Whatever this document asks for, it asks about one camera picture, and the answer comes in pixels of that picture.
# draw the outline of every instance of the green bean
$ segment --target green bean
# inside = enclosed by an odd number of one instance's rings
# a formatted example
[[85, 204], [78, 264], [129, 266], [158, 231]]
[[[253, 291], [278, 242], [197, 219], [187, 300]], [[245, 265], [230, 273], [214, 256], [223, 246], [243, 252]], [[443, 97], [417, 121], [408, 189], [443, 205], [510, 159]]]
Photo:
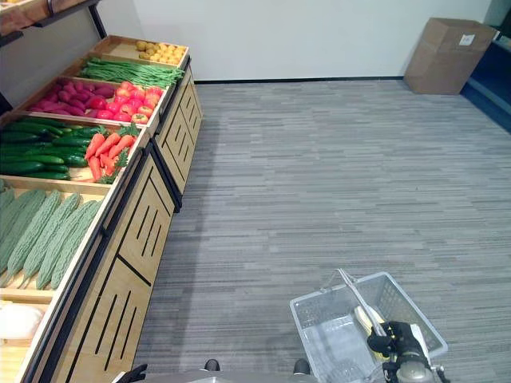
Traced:
[[174, 85], [184, 72], [178, 68], [165, 68], [158, 65], [143, 65], [127, 61], [108, 61], [91, 57], [81, 70], [80, 77], [96, 80], [122, 82], [135, 85]]

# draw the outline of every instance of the basket handle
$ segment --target basket handle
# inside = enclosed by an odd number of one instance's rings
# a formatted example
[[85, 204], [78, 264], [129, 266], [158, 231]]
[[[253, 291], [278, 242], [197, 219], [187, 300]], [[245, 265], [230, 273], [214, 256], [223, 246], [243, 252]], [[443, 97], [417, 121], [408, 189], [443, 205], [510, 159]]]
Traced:
[[346, 286], [348, 286], [348, 288], [353, 292], [353, 294], [357, 298], [358, 303], [360, 303], [360, 306], [362, 307], [367, 317], [369, 318], [371, 325], [373, 325], [375, 333], [380, 337], [386, 337], [386, 332], [383, 329], [382, 325], [380, 325], [378, 320], [374, 317], [372, 311], [370, 310], [370, 306], [366, 303], [360, 292], [355, 287], [357, 279], [349, 275], [346, 271], [344, 271], [344, 269], [342, 268], [335, 269], [331, 277], [328, 279], [327, 283], [323, 284], [323, 286], [321, 287], [321, 291], [325, 291], [325, 289], [330, 286], [330, 284], [334, 281], [335, 277], [337, 277], [338, 274], [341, 276], [344, 283], [346, 283]]

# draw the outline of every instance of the cardboard box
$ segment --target cardboard box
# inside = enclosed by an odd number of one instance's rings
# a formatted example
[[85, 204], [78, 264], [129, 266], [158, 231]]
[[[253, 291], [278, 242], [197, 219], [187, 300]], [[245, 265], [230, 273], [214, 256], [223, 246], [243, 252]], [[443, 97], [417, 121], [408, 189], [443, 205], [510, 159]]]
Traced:
[[405, 73], [417, 93], [458, 94], [495, 35], [471, 20], [431, 18]]

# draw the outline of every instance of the gray carpet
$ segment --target gray carpet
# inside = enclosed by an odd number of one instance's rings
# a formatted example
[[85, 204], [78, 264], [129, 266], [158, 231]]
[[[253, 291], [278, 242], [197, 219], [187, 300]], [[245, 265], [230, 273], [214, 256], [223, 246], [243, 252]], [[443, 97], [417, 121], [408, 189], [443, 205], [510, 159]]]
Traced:
[[136, 364], [287, 373], [288, 303], [335, 267], [390, 272], [453, 381], [510, 381], [511, 136], [400, 81], [202, 85], [205, 121]]

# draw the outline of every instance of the shopping basket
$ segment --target shopping basket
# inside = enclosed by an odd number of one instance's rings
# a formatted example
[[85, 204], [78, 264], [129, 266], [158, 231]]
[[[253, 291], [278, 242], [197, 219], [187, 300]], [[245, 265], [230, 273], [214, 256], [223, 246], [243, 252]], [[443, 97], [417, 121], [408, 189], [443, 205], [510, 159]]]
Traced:
[[[447, 351], [438, 331], [389, 274], [350, 278], [363, 300], [385, 321], [417, 324], [431, 358]], [[367, 346], [367, 334], [354, 315], [360, 303], [345, 284], [329, 287], [332, 280], [333, 276], [320, 291], [290, 302], [312, 372], [320, 383], [383, 381], [382, 363]]]

